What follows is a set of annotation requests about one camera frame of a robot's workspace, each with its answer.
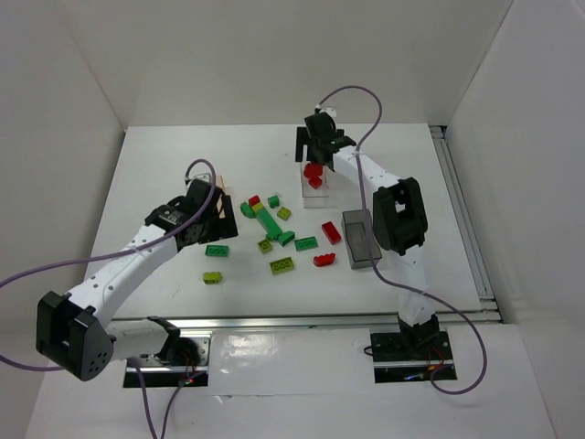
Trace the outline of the dark green 2x4 brick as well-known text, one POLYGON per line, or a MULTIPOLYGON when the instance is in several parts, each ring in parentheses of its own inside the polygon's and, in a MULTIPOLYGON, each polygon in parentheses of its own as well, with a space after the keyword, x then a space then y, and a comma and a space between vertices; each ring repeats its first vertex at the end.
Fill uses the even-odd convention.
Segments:
POLYGON ((207 257, 221 257, 221 258, 228 257, 229 256, 229 246, 209 244, 205 249, 205 255, 207 257))

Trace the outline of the green brick stack end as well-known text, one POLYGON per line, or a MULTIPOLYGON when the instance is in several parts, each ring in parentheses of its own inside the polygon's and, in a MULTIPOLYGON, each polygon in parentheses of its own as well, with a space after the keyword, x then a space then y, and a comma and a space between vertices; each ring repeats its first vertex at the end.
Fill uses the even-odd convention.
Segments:
POLYGON ((242 202, 239 205, 240 211, 241 213, 248 219, 254 219, 255 218, 255 212, 252 209, 252 207, 247 203, 247 202, 242 202))

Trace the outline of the long green brick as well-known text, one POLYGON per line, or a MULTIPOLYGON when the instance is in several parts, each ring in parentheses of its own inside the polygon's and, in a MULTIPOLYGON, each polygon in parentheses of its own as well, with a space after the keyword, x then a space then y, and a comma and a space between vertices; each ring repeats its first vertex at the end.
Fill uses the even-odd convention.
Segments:
POLYGON ((266 239, 268 241, 277 241, 282 235, 282 229, 272 217, 271 213, 261 203, 254 205, 252 211, 259 224, 264 228, 266 239))

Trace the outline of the red 2x4 brick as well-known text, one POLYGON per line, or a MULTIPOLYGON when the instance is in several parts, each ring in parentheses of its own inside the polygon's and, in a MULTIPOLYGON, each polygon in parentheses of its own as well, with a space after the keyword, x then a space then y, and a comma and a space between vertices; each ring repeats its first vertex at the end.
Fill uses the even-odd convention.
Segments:
POLYGON ((323 223, 321 229, 325 237, 332 245, 336 245, 342 240, 341 234, 339 233, 337 227, 332 221, 327 221, 326 223, 323 223))

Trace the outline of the red arched brick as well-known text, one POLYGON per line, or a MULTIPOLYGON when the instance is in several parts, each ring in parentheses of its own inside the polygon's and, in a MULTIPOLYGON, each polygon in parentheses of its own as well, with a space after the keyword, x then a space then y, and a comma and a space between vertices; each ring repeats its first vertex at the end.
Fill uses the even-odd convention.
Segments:
POLYGON ((322 268, 335 263, 336 254, 334 252, 321 254, 313 257, 313 264, 316 267, 322 268))

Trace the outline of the small red brick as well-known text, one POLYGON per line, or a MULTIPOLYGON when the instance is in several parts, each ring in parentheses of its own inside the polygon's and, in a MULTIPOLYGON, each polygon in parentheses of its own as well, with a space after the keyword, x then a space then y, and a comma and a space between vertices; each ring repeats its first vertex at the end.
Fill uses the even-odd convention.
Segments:
POLYGON ((323 184, 323 173, 324 166, 317 163, 307 163, 303 169, 303 176, 313 189, 318 189, 323 184))

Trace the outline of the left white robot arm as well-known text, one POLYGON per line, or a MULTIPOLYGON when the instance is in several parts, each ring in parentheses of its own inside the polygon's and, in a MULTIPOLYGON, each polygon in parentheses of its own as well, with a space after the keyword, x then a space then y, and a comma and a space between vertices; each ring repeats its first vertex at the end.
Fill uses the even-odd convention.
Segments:
POLYGON ((162 363, 197 353, 196 344, 160 316, 114 323, 122 304, 159 267, 185 247, 236 237, 230 195, 200 179, 184 196, 154 209, 121 257, 65 294, 49 292, 37 304, 36 349, 82 381, 112 361, 154 357, 162 363))

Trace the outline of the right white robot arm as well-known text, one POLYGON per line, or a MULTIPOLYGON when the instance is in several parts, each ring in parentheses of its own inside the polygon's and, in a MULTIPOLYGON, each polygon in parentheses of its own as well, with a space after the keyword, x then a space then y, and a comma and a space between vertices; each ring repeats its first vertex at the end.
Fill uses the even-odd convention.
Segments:
POLYGON ((436 313, 423 294, 426 279, 419 263, 429 223, 414 177, 397 177, 363 154, 358 143, 339 129, 334 117, 317 108, 297 129, 295 160, 329 168, 360 190, 364 205, 357 216, 366 234, 370 266, 378 263, 374 247, 397 256, 403 280, 394 286, 407 291, 399 299, 399 333, 411 350, 430 345, 439 335, 436 313))

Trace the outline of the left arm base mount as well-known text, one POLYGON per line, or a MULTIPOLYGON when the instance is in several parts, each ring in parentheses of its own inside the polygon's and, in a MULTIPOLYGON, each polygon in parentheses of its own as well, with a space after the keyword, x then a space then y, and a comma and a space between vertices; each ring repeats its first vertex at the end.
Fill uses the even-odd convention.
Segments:
POLYGON ((207 387, 211 340, 210 332, 184 331, 171 359, 155 354, 138 357, 136 362, 143 373, 145 388, 175 388, 181 380, 186 380, 187 388, 207 387))

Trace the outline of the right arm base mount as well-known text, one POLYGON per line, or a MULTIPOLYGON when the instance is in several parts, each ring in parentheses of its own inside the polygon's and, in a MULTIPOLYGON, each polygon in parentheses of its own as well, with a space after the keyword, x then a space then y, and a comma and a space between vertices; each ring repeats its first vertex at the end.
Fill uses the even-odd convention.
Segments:
POLYGON ((410 349, 400 333, 372 333, 363 353, 372 358, 376 384, 456 380, 451 343, 446 331, 423 348, 410 349))

